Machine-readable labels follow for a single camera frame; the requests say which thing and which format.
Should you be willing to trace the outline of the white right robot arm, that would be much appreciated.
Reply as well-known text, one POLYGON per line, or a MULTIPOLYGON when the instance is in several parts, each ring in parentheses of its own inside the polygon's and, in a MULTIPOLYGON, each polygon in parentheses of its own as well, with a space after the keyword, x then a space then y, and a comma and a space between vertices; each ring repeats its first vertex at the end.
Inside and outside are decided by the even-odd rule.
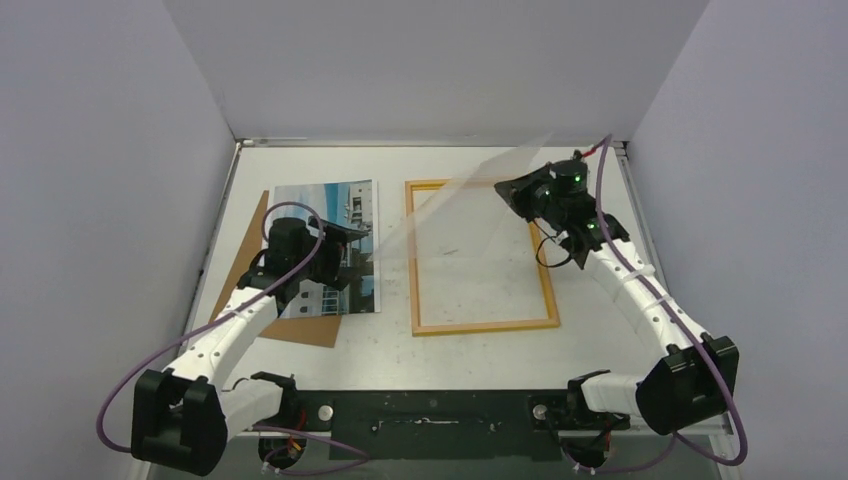
POLYGON ((565 414, 572 425, 588 429, 618 414, 668 435, 728 411, 736 345, 701 327, 658 282, 624 226, 590 194, 584 161, 549 163, 494 190, 520 218, 542 220, 559 234, 558 245, 604 289, 656 361, 642 376, 597 370, 570 380, 565 414))

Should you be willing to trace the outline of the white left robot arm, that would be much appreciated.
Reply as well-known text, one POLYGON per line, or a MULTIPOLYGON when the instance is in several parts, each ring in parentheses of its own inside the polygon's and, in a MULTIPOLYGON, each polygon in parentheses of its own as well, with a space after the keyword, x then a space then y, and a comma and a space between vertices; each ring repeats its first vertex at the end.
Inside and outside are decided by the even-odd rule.
POLYGON ((282 431, 305 414, 292 377, 258 372, 223 383, 249 347, 300 293, 304 281, 343 290, 355 277, 348 246, 365 232, 310 217, 272 221, 267 246, 240 276, 219 317, 162 370, 134 387, 131 455, 198 476, 213 471, 230 440, 265 422, 282 431))

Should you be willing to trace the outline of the clear acrylic sheet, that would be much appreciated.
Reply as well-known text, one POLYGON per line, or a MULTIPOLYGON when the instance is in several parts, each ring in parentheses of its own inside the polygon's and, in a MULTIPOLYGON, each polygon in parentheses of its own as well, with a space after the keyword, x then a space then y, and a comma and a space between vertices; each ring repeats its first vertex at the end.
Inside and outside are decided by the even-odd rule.
POLYGON ((526 173, 549 139, 537 136, 445 179, 405 182, 405 216, 374 247, 372 259, 482 256, 507 213, 495 185, 526 173))

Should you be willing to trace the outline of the yellow wooden picture frame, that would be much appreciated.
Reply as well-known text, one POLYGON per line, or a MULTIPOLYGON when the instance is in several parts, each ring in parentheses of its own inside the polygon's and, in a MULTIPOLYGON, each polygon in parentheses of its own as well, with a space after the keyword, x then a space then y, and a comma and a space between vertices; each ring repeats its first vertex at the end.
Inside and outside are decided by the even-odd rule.
MULTIPOLYGON (((416 213, 415 194, 418 192, 435 192, 447 185, 447 179, 408 180, 404 184, 406 220, 412 220, 416 213)), ((543 250, 541 229, 534 223, 529 223, 529 237, 534 252, 539 253, 540 260, 547 260, 543 250)), ((537 265, 538 283, 544 304, 544 315, 539 318, 507 319, 491 316, 491 318, 473 316, 474 311, 448 312, 453 315, 440 324, 426 324, 422 320, 422 302, 420 295, 419 262, 413 257, 417 253, 417 243, 414 233, 407 234, 408 247, 408 279, 411 332, 414 337, 447 336, 481 333, 498 333, 512 331, 529 331, 555 329, 561 326, 558 304, 555 298, 553 284, 547 267, 537 265)))

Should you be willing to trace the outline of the sky and building photo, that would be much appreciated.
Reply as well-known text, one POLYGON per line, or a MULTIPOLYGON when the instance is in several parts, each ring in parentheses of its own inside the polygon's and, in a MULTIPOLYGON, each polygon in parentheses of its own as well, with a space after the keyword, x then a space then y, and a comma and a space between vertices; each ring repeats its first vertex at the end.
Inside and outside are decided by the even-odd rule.
POLYGON ((262 246, 265 249, 271 223, 282 217, 300 218, 306 222, 310 217, 319 217, 323 224, 331 222, 369 231, 367 238, 347 245, 342 266, 348 267, 352 274, 348 286, 336 290, 310 280, 300 281, 293 298, 280 309, 282 318, 365 314, 380 310, 379 268, 372 260, 378 243, 376 193, 376 184, 370 179, 280 185, 273 189, 269 197, 270 206, 263 218, 262 246))

